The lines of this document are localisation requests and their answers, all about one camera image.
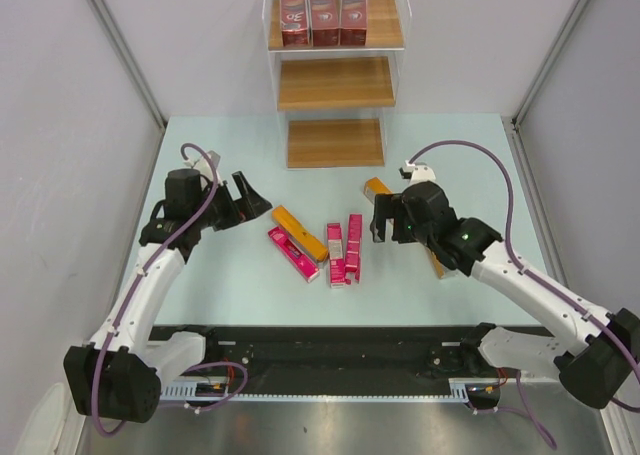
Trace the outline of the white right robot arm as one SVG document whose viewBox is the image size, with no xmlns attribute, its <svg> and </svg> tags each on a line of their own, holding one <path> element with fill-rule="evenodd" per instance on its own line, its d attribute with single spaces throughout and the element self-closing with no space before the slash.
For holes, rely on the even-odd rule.
<svg viewBox="0 0 640 455">
<path fill-rule="evenodd" d="M 535 336 L 483 323 L 464 340 L 463 368 L 473 376 L 511 368 L 557 380 L 584 405 L 603 409 L 639 370 L 639 318 L 612 312 L 567 290 L 526 264 L 498 231 L 460 218 L 437 184 L 423 181 L 401 193 L 379 194 L 370 230 L 381 243 L 419 243 L 444 265 L 487 285 L 548 331 Z"/>
</svg>

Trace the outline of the acrylic three-tier wooden shelf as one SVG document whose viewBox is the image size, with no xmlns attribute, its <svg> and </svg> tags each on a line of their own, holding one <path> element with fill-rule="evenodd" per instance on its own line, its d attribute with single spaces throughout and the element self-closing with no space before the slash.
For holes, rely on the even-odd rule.
<svg viewBox="0 0 640 455">
<path fill-rule="evenodd" d="M 384 164 L 412 12 L 409 0 L 366 0 L 360 46 L 285 45 L 281 0 L 263 0 L 271 82 L 289 169 Z"/>
</svg>

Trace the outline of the orange toothpaste box right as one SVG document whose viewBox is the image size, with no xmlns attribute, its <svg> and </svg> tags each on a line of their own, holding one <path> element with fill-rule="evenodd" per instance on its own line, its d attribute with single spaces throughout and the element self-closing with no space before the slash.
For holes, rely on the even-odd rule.
<svg viewBox="0 0 640 455">
<path fill-rule="evenodd" d="M 391 195 L 392 191 L 378 177 L 373 177 L 364 183 L 363 194 L 371 204 L 374 204 L 378 195 Z"/>
</svg>

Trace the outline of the red foil toothpaste box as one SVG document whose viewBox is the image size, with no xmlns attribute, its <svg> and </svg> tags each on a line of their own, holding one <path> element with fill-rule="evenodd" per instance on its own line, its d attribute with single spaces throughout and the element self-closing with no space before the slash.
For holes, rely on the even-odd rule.
<svg viewBox="0 0 640 455">
<path fill-rule="evenodd" d="M 284 47 L 309 43 L 306 0 L 280 0 L 280 29 Z"/>
</svg>

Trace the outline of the orange toothpaste box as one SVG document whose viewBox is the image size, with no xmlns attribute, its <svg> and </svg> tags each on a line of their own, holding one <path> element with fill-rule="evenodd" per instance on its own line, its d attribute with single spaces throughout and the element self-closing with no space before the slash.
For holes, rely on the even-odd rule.
<svg viewBox="0 0 640 455">
<path fill-rule="evenodd" d="M 329 256 L 328 248 L 284 206 L 280 205 L 274 208 L 271 212 L 271 217 L 317 265 L 322 265 L 327 261 Z"/>
<path fill-rule="evenodd" d="M 363 194 L 371 204 L 374 204 L 378 195 L 391 195 L 392 191 L 378 177 L 373 177 L 364 183 Z"/>
</svg>

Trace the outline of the pink Be You toothpaste box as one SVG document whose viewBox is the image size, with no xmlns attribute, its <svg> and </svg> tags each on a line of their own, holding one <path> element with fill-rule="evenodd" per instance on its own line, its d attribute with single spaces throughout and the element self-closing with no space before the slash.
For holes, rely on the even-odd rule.
<svg viewBox="0 0 640 455">
<path fill-rule="evenodd" d="M 319 268 L 295 245 L 283 229 L 274 227 L 268 231 L 267 235 L 279 252 L 307 283 L 312 282 L 318 277 Z"/>
</svg>

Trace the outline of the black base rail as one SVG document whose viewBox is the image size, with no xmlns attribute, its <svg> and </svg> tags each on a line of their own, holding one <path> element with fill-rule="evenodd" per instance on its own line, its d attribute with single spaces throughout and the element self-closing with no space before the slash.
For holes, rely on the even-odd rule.
<svg viewBox="0 0 640 455">
<path fill-rule="evenodd" d="M 501 384 L 512 369 L 493 368 L 463 352 L 470 333 L 459 327 L 223 327 L 160 325 L 153 342 L 176 332 L 206 339 L 198 378 L 225 377 L 230 385 L 316 384 L 322 380 L 373 383 L 381 378 L 407 385 L 412 378 L 486 379 Z"/>
</svg>

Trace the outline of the pink toothpaste box middle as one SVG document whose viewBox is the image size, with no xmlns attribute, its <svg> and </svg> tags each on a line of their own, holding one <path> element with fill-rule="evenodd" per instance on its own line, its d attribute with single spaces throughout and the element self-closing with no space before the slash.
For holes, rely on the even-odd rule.
<svg viewBox="0 0 640 455">
<path fill-rule="evenodd" d="M 339 223 L 328 223 L 326 235 L 329 253 L 329 284 L 332 288 L 341 288 L 346 285 L 341 225 Z"/>
</svg>

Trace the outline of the red 3D toothpaste box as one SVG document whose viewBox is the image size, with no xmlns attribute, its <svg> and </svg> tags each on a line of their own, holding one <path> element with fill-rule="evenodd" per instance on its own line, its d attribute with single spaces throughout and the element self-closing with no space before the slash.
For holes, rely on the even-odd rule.
<svg viewBox="0 0 640 455">
<path fill-rule="evenodd" d="M 368 0 L 341 0 L 340 44 L 365 46 L 368 29 Z"/>
</svg>

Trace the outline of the pink toothpaste box right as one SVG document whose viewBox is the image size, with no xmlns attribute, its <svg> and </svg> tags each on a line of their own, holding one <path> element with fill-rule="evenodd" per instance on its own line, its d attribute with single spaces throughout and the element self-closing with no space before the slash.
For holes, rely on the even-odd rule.
<svg viewBox="0 0 640 455">
<path fill-rule="evenodd" d="M 362 253 L 363 216 L 349 215 L 345 252 L 345 274 L 349 280 L 360 282 Z"/>
</svg>

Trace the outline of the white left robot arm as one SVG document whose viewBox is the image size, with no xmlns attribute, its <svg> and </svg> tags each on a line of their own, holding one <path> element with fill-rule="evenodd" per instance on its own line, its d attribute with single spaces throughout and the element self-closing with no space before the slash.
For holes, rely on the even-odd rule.
<svg viewBox="0 0 640 455">
<path fill-rule="evenodd" d="M 227 230 L 271 210 L 242 172 L 232 178 L 238 198 L 208 170 L 182 168 L 167 174 L 164 197 L 141 231 L 129 281 L 97 332 L 64 357 L 79 414 L 145 423 L 162 391 L 189 368 L 207 375 L 219 367 L 221 351 L 207 333 L 178 331 L 155 348 L 148 341 L 166 295 L 203 231 Z"/>
</svg>

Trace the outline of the silver gold R.O toothpaste box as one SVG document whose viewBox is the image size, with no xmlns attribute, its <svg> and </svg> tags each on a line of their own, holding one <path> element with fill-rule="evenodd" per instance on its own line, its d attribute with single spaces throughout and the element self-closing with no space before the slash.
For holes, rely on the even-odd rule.
<svg viewBox="0 0 640 455">
<path fill-rule="evenodd" d="M 438 260 L 436 255 L 430 249 L 426 249 L 426 252 L 438 279 L 442 280 L 451 275 L 451 271 Z"/>
</svg>

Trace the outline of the orange toothpaste box left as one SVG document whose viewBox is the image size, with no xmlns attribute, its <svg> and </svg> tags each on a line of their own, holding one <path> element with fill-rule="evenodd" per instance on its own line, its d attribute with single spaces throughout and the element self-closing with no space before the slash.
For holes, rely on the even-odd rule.
<svg viewBox="0 0 640 455">
<path fill-rule="evenodd" d="M 280 205 L 274 208 L 271 212 L 271 217 L 317 265 L 322 265 L 327 261 L 329 256 L 328 248 L 284 206 Z"/>
</svg>

